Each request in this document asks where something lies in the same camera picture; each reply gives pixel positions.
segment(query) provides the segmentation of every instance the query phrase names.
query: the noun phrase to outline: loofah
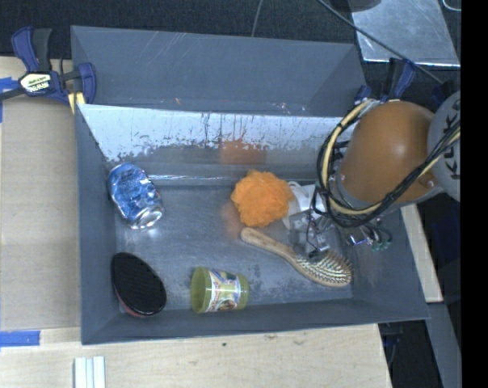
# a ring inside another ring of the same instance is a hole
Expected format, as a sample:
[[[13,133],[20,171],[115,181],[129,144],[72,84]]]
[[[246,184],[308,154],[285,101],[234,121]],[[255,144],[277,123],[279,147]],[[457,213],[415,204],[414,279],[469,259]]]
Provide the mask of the loofah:
[[[231,194],[241,222],[248,227],[265,227],[285,217],[294,198],[286,181],[257,170],[250,170]]]

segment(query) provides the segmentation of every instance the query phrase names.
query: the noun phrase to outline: crushed soda can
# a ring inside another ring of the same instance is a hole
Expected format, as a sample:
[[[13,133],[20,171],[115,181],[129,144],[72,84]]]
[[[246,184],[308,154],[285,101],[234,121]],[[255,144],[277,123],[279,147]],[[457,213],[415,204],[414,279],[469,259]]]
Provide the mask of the crushed soda can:
[[[132,229],[151,227],[163,216],[162,197],[143,169],[124,162],[109,172],[107,190]]]

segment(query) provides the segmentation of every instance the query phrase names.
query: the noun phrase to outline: jar label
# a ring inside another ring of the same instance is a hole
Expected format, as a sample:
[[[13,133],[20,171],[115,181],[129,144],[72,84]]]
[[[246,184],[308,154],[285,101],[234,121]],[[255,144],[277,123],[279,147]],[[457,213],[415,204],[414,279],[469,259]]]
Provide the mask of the jar label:
[[[212,295],[205,312],[237,309],[241,299],[241,283],[232,273],[209,270]]]

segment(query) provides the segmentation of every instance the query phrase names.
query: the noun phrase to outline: yellow cable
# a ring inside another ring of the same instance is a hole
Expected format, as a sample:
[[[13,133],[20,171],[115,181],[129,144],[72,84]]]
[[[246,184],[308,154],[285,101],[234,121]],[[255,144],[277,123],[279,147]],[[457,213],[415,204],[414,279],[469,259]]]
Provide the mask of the yellow cable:
[[[332,135],[330,137],[330,140],[329,140],[329,142],[328,142],[328,144],[326,146],[325,155],[324,155],[324,161],[323,161],[323,167],[322,167],[322,180],[323,180],[323,183],[324,183],[324,186],[323,187],[325,189],[328,189],[328,178],[329,178],[328,177],[328,165],[327,164],[328,164],[328,162],[330,160],[330,154],[331,154],[332,150],[334,149],[334,144],[335,144],[336,139],[338,138],[338,136],[343,131],[343,128],[346,128],[346,125],[348,124],[348,122],[350,122],[350,120],[355,119],[364,110],[364,108],[366,108],[371,102],[373,102],[373,99],[366,100],[363,103],[359,104],[354,109],[352,109],[352,111],[349,114],[347,114],[341,120],[340,126],[332,133]],[[455,142],[457,139],[459,139],[460,136],[461,136],[461,131],[458,128],[456,130],[456,133],[454,134],[454,136],[448,142],[448,145],[451,145],[453,142]],[[421,177],[427,171],[429,171],[432,168],[432,166],[434,166],[441,157],[442,157],[442,155],[436,157],[431,162],[429,162],[423,168],[422,174],[419,177]],[[381,204],[382,204],[382,200],[381,200],[381,201],[376,202],[373,205],[369,205],[368,207],[365,207],[364,209],[356,210],[356,209],[349,209],[348,207],[343,207],[342,205],[338,204],[331,197],[327,197],[327,198],[328,198],[328,201],[330,202],[330,204],[332,205],[332,207],[334,207],[335,209],[337,209],[340,213],[343,213],[343,214],[346,214],[346,215],[350,215],[350,216],[359,216],[359,215],[362,215],[362,214],[371,213],[372,211],[375,211],[376,209],[378,209],[381,206]]]

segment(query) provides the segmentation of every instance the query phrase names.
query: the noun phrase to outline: gray bin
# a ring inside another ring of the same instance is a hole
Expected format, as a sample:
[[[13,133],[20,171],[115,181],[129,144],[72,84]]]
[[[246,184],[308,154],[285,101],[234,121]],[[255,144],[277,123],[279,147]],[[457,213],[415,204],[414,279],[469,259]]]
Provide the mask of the gray bin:
[[[313,183],[325,136],[364,84],[353,45],[72,28],[74,64],[91,62],[95,104],[76,111],[82,342],[99,344],[233,335],[427,318],[399,212],[385,218],[387,251],[344,247],[352,283],[332,289],[238,238],[229,200],[251,168]],[[228,155],[233,142],[252,146]],[[107,199],[106,176],[122,161],[146,170],[162,194],[163,219],[130,230]],[[281,221],[264,231],[284,242]],[[152,318],[124,313],[111,288],[118,251],[145,260],[168,301]],[[242,273],[244,310],[195,314],[197,266]]]

